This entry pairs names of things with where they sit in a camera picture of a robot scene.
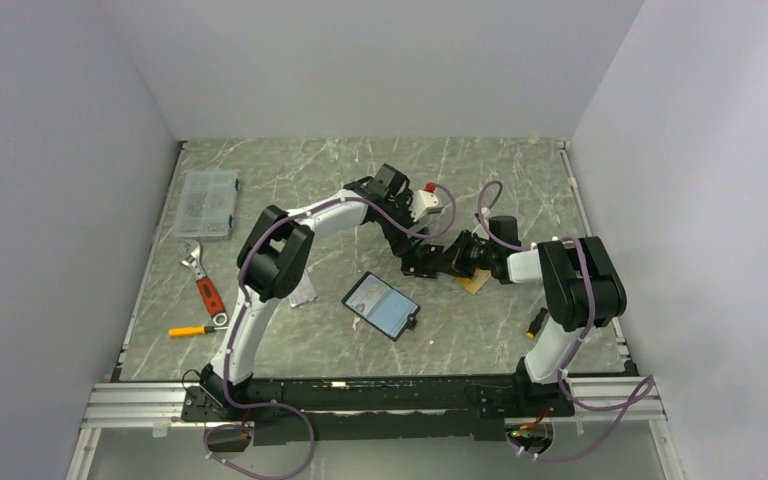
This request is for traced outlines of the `black card sleeve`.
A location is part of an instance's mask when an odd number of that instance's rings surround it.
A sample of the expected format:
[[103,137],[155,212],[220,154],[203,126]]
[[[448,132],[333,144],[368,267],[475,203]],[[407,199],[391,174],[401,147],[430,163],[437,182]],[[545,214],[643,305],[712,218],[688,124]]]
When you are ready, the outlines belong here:
[[405,276],[436,278],[440,272],[439,259],[444,253],[440,245],[416,245],[401,258],[401,272]]

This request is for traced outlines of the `black leather card holder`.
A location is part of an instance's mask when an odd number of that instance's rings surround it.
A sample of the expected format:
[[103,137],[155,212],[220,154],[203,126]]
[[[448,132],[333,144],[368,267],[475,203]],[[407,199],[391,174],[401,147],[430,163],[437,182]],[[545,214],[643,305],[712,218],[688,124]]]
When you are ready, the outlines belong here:
[[[373,274],[372,272],[367,271],[359,278],[359,280],[368,273]],[[358,315],[342,303],[344,297],[355,284],[343,296],[341,304],[354,315],[372,326],[375,330],[395,342],[405,331],[414,330],[416,328],[421,307],[404,293],[393,288],[387,282],[385,283],[390,287],[390,292],[376,305],[370,314]]]

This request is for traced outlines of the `clear plastic screw box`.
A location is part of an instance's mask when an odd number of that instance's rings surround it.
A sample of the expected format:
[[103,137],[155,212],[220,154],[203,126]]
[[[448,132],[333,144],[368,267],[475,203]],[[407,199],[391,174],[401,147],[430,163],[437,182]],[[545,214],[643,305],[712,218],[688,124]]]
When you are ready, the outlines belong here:
[[240,187],[234,170],[189,172],[179,198],[172,234],[185,239],[228,237]]

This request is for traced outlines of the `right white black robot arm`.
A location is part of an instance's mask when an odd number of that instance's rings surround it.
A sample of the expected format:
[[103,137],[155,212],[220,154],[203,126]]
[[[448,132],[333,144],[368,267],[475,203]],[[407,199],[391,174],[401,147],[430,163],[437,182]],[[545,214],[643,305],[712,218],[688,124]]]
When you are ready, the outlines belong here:
[[550,240],[526,249],[514,217],[492,216],[479,223],[485,238],[462,231],[433,265],[454,277],[485,270],[502,284],[542,285],[547,320],[517,367],[524,379],[510,391],[515,409],[534,415],[549,402],[548,385],[562,384],[590,331],[624,313],[627,294],[598,236]]

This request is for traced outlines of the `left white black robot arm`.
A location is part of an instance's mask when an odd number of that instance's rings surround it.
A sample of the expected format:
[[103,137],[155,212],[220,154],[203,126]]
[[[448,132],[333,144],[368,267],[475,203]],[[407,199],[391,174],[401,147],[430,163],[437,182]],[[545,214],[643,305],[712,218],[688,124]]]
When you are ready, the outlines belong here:
[[437,194],[446,190],[434,182],[413,190],[406,175],[384,164],[375,175],[311,205],[266,207],[237,258],[238,295],[223,342],[200,373],[208,407],[224,420],[245,411],[261,340],[281,300],[302,280],[315,241],[375,223],[391,253],[406,258],[419,250],[421,241],[437,236],[419,224],[442,210]]

